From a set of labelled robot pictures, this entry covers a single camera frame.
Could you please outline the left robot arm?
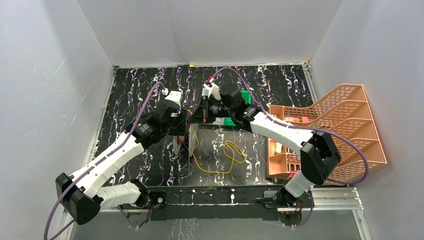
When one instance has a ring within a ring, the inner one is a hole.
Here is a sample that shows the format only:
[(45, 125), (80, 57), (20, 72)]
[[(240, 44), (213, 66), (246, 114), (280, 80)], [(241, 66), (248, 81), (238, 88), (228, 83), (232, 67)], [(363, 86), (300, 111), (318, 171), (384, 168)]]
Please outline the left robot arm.
[(128, 125), (102, 154), (71, 175), (61, 173), (55, 180), (60, 204), (78, 225), (91, 221), (101, 210), (121, 205), (146, 208), (150, 190), (139, 180), (104, 186), (120, 168), (134, 157), (160, 142), (165, 136), (181, 136), (187, 111), (181, 101), (168, 95), (151, 112), (143, 113), (134, 131)]

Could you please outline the white cable spool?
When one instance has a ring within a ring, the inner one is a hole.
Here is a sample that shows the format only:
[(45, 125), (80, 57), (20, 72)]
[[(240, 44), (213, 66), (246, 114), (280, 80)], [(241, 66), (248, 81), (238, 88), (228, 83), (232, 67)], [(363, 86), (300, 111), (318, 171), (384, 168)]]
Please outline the white cable spool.
[(194, 154), (194, 148), (197, 144), (195, 134), (198, 132), (199, 124), (189, 124), (186, 129), (185, 135), (177, 135), (173, 137), (173, 148), (172, 152), (174, 155), (178, 155), (182, 149), (187, 150), (188, 156), (192, 157)]

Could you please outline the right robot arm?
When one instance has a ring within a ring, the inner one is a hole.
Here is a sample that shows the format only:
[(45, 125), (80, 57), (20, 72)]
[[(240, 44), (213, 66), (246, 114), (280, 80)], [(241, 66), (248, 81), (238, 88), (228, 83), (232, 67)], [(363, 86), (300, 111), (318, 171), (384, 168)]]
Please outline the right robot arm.
[(247, 103), (237, 86), (204, 85), (200, 104), (187, 123), (212, 124), (217, 118), (231, 118), (237, 128), (274, 140), (299, 155), (300, 170), (279, 191), (258, 199), (261, 205), (295, 207), (304, 193), (323, 185), (341, 161), (329, 133), (280, 121), (260, 106)]

